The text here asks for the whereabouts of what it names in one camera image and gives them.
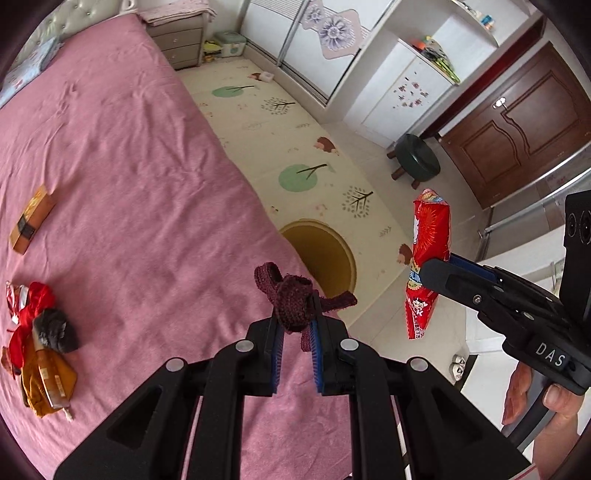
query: screw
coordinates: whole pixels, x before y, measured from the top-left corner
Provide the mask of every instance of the screw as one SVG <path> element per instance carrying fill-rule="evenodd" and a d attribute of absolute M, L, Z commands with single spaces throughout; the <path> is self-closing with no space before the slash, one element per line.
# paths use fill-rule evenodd
<path fill-rule="evenodd" d="M 236 350 L 239 352 L 245 353 L 250 352 L 255 347 L 255 344 L 252 343 L 250 340 L 240 340 L 236 344 Z"/>
<path fill-rule="evenodd" d="M 352 338 L 341 340 L 340 347 L 347 352 L 354 352 L 359 348 L 359 342 Z"/>
<path fill-rule="evenodd" d="M 166 370 L 169 372 L 178 372 L 184 367 L 184 362 L 182 358 L 171 358 L 168 362 L 166 362 Z"/>
<path fill-rule="evenodd" d="M 417 372 L 424 372 L 429 368 L 429 364 L 424 358 L 416 357 L 410 361 L 410 368 Z"/>

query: hand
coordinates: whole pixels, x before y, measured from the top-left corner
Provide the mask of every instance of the hand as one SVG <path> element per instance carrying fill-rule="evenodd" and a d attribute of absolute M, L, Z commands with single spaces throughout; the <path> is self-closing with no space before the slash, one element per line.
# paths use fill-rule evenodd
<path fill-rule="evenodd" d="M 530 389 L 532 370 L 519 362 L 509 382 L 505 398 L 503 425 L 513 423 L 527 408 L 527 391 Z M 551 385 L 544 395 L 543 403 L 549 410 L 556 412 L 554 418 L 546 425 L 543 433 L 558 433 L 577 417 L 583 404 L 583 398 L 575 395 L 560 385 Z"/>
<path fill-rule="evenodd" d="M 531 380 L 531 368 L 519 362 L 509 382 L 503 425 L 513 423 L 527 408 L 527 391 L 531 386 Z M 545 480 L 554 475 L 577 443 L 577 413 L 583 404 L 583 398 L 556 384 L 551 385 L 546 391 L 543 403 L 556 414 L 534 441 L 533 461 L 538 467 L 541 479 Z"/>

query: red packaging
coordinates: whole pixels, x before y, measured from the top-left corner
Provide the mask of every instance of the red packaging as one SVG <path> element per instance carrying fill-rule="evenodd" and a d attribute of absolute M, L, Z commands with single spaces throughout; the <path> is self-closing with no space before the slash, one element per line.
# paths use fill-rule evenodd
<path fill-rule="evenodd" d="M 413 259 L 406 289 L 408 338 L 421 338 L 431 319 L 439 294 L 423 287 L 421 266 L 427 260 L 449 260 L 449 205 L 436 192 L 425 189 L 414 201 Z"/>

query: green stool cushion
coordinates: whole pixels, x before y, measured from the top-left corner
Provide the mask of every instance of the green stool cushion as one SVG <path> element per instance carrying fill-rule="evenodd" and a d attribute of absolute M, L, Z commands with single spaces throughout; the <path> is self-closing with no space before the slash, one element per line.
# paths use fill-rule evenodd
<path fill-rule="evenodd" d="M 404 171 L 415 180 L 431 180 L 441 171 L 433 150 L 416 135 L 403 135 L 394 147 L 394 154 Z"/>

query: sticker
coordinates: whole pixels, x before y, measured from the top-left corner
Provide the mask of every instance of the sticker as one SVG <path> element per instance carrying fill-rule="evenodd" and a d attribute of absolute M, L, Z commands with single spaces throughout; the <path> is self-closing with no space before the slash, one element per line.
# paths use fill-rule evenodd
<path fill-rule="evenodd" d="M 61 378 L 59 375 L 56 375 L 56 384 L 57 389 L 60 391 L 60 395 L 66 398 L 66 391 L 64 390 L 64 386 L 61 384 Z"/>

